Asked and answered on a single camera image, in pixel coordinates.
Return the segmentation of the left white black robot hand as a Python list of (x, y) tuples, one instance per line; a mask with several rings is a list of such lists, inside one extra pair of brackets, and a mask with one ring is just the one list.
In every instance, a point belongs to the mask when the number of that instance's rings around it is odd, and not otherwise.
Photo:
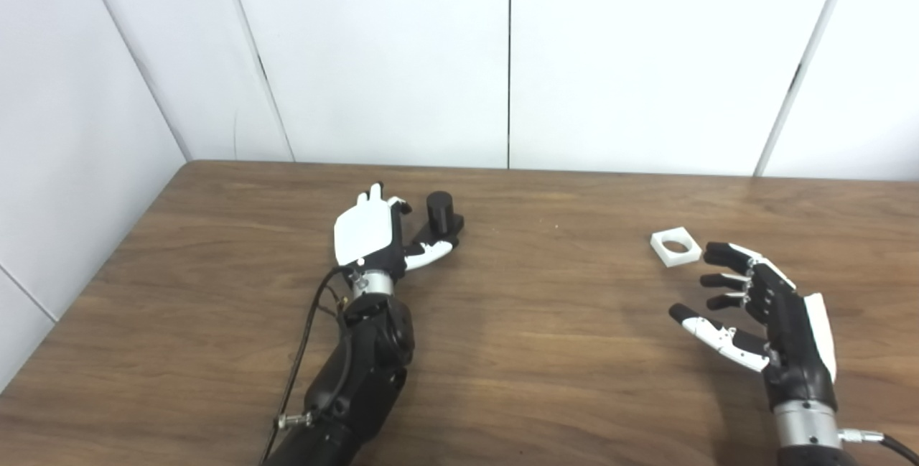
[(432, 223), (421, 228), (410, 243), (403, 242), (403, 216), (410, 204), (400, 197), (384, 197), (384, 183), (374, 182), (358, 194), (352, 207), (336, 218), (336, 264), (357, 274), (382, 271), (394, 281), (408, 271), (422, 269), (444, 258), (459, 245), (462, 216), (447, 210), (453, 221), (439, 231)]

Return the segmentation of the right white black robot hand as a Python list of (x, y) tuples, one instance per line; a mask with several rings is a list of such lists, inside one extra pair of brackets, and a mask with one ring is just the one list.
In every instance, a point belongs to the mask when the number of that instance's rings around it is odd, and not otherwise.
[(710, 241), (702, 258), (731, 270), (700, 276), (702, 286), (725, 289), (706, 308), (744, 310), (765, 334), (726, 326), (681, 303), (670, 306), (671, 318), (723, 358), (759, 373), (771, 409), (804, 401), (838, 411), (836, 342), (823, 295), (801, 295), (771, 260), (734, 243)]

